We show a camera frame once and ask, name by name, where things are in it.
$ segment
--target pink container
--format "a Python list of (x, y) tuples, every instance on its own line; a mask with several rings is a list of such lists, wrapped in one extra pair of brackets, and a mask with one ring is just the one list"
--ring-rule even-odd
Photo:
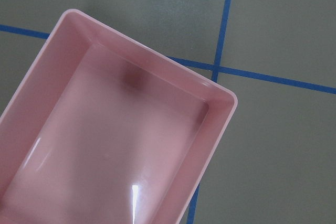
[(178, 223), (236, 106), (68, 10), (0, 118), (0, 223)]

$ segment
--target floor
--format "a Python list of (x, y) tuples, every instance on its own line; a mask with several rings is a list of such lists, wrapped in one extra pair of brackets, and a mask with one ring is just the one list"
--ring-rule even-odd
[(181, 223), (336, 223), (336, 0), (0, 0), (0, 111), (79, 9), (231, 89)]

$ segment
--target blue tape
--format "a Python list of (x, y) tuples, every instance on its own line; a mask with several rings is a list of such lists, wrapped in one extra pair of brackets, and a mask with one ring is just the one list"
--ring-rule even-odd
[[(231, 0), (225, 0), (224, 1), (222, 21), (220, 22), (221, 27), (219, 29), (215, 60), (214, 60), (214, 65), (212, 66), (211, 80), (213, 80), (214, 82), (217, 82), (217, 80), (218, 80), (218, 71), (219, 71), (219, 66), (221, 65), (220, 62), (221, 62), (221, 59), (222, 59), (222, 52), (223, 52), (223, 46), (224, 46), (224, 40), (225, 40), (227, 20), (228, 20), (228, 17), (229, 17), (230, 4), (231, 4)], [(193, 198), (192, 198), (192, 200), (190, 201), (190, 204), (189, 204), (187, 224), (193, 224), (194, 223), (198, 190), (200, 188), (199, 186), (200, 185), (198, 185), (198, 187), (196, 189), (196, 192), (194, 193)]]
[(229, 18), (230, 4), (231, 4), (231, 0), (225, 0), (224, 7), (223, 7), (222, 21), (220, 23), (221, 27), (219, 29), (219, 36), (218, 36), (215, 60), (214, 60), (215, 68), (214, 68), (214, 70), (212, 72), (212, 76), (211, 76), (211, 80), (213, 80), (215, 82), (217, 82), (217, 79), (218, 79), (218, 67), (221, 65), (220, 62), (221, 62), (221, 59), (222, 59), (222, 52), (223, 52), (224, 41), (225, 41), (227, 20)]
[[(26, 36), (31, 36), (31, 37), (41, 38), (41, 39), (47, 39), (49, 36), (48, 33), (42, 33), (40, 31), (27, 30), (27, 29), (22, 29), (22, 28), (13, 27), (13, 26), (5, 26), (5, 25), (0, 25), (0, 31), (6, 31), (9, 33), (21, 34), (21, 35), (26, 35)], [(269, 76), (267, 74), (255, 73), (255, 72), (244, 71), (244, 70), (239, 70), (239, 69), (234, 69), (234, 68), (215, 66), (212, 64), (202, 63), (202, 62), (193, 61), (193, 60), (186, 60), (186, 59), (180, 59), (180, 58), (175, 58), (175, 57), (169, 57), (169, 58), (187, 67), (200, 68), (200, 69), (205, 69), (205, 70), (210, 70), (210, 71), (213, 71), (215, 68), (217, 68), (218, 72), (221, 72), (221, 73), (227, 73), (227, 74), (232, 74), (235, 76), (242, 76), (242, 77), (257, 79), (261, 81), (269, 81), (269, 82), (279, 83), (279, 84), (303, 88), (303, 89), (316, 90), (316, 91), (324, 92), (324, 93), (336, 94), (336, 88), (333, 88), (333, 87), (322, 86), (322, 85), (317, 85), (317, 84), (303, 82), (303, 81), (296, 81), (296, 80), (286, 79), (282, 77)]]
[(180, 58), (175, 58), (175, 57), (168, 57), (177, 63), (180, 63), (181, 65), (187, 66), (187, 67), (193, 67), (193, 68), (201, 68), (201, 69), (206, 69), (206, 70), (214, 70), (214, 65), (207, 64), (207, 63), (202, 63), (198, 61), (193, 61), (193, 60), (185, 60), (185, 59), (180, 59)]
[(196, 205), (197, 205), (197, 197), (198, 197), (198, 190), (200, 185), (197, 186), (196, 191), (191, 198), (190, 204), (189, 204), (189, 212), (188, 212), (188, 218), (187, 218), (187, 224), (193, 224), (194, 218), (195, 218), (195, 211), (196, 211)]
[(269, 81), (269, 82), (289, 85), (289, 86), (298, 87), (298, 88), (304, 88), (304, 89), (316, 90), (316, 91), (330, 93), (330, 94), (336, 94), (336, 88), (317, 85), (317, 84), (303, 82), (303, 81), (296, 81), (296, 80), (291, 80), (291, 79), (286, 79), (286, 78), (281, 78), (281, 77), (269, 76), (267, 74), (254, 73), (254, 72), (249, 72), (249, 71), (244, 71), (244, 70), (239, 70), (239, 69), (234, 69), (234, 68), (227, 68), (227, 67), (219, 67), (219, 71), (221, 73), (233, 74), (235, 76), (242, 76), (242, 77), (247, 77), (247, 78), (252, 78), (252, 79), (257, 79), (257, 80), (262, 80), (262, 81)]
[(40, 38), (40, 39), (47, 39), (49, 37), (48, 33), (42, 33), (40, 31), (22, 29), (22, 28), (18, 28), (14, 26), (5, 26), (1, 24), (0, 24), (0, 31), (6, 31), (8, 33), (21, 34), (21, 35)]

